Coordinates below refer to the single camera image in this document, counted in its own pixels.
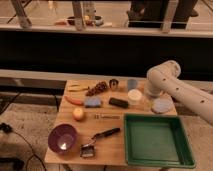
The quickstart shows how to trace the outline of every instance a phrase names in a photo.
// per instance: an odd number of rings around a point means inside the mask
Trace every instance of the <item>purple bowl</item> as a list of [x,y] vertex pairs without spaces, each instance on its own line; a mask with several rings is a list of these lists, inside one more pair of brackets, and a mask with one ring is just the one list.
[[56,126],[49,135],[48,146],[58,154],[64,154],[72,148],[77,139],[76,129],[69,124]]

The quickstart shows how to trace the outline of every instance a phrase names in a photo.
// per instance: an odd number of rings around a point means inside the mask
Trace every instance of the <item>black handle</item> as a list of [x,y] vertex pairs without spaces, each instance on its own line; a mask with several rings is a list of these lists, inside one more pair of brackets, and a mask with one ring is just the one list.
[[108,137],[108,136],[110,136],[110,135],[112,135],[116,132],[120,132],[120,128],[113,128],[113,129],[104,131],[102,133],[95,134],[92,139],[101,138],[101,137]]
[[122,100],[122,99],[117,99],[114,97],[111,97],[109,99],[109,104],[114,105],[114,106],[118,106],[118,107],[122,107],[122,108],[128,108],[129,107],[129,103],[126,100]]

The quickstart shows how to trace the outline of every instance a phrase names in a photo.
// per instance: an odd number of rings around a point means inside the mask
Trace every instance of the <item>green tray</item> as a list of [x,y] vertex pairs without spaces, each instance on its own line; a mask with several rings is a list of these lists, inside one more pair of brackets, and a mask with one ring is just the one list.
[[125,114],[124,129],[129,165],[195,168],[179,117]]

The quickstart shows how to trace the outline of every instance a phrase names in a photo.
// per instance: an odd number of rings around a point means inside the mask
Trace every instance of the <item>red object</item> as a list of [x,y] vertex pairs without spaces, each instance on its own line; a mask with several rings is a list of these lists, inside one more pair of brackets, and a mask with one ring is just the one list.
[[71,104],[77,105],[77,106],[83,106],[84,102],[82,100],[73,99],[68,96],[64,96],[65,100]]
[[54,23],[55,26],[66,26],[67,23],[65,21],[57,21]]

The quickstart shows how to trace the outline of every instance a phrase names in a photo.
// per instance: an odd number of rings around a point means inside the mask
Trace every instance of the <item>metal utensil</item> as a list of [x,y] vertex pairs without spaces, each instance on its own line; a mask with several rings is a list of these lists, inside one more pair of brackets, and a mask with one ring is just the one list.
[[116,132],[120,132],[120,128],[113,128],[113,129],[104,131],[102,133],[95,134],[91,138],[91,141],[89,143],[81,146],[81,155],[80,156],[83,158],[95,156],[95,147],[94,147],[95,142],[100,138],[108,137]]

